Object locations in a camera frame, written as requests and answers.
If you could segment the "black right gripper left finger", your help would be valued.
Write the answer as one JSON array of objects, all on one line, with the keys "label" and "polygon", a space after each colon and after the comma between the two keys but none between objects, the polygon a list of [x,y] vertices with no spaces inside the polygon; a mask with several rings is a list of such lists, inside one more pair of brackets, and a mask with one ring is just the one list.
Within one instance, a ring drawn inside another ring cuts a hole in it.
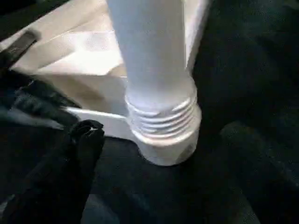
[{"label": "black right gripper left finger", "polygon": [[2,224],[79,224],[105,132],[95,120],[73,125],[24,178],[2,212]]}]

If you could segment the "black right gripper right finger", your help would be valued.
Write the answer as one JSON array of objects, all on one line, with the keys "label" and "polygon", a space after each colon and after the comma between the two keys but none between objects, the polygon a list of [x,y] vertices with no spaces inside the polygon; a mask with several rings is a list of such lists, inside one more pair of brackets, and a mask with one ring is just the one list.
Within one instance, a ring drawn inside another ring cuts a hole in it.
[{"label": "black right gripper right finger", "polygon": [[295,135],[232,122],[220,132],[229,166],[262,224],[299,222],[299,142]]}]

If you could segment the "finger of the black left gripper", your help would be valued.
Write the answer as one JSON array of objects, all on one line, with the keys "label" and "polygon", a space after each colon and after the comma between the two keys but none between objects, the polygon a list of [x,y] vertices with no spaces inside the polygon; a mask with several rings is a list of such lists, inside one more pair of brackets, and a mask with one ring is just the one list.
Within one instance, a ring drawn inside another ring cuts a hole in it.
[{"label": "finger of the black left gripper", "polygon": [[42,80],[16,80],[15,87],[15,106],[21,109],[81,108],[77,102]]},{"label": "finger of the black left gripper", "polygon": [[63,109],[53,106],[43,106],[32,111],[1,105],[0,121],[21,126],[46,127],[63,130],[76,124],[78,118]]}]

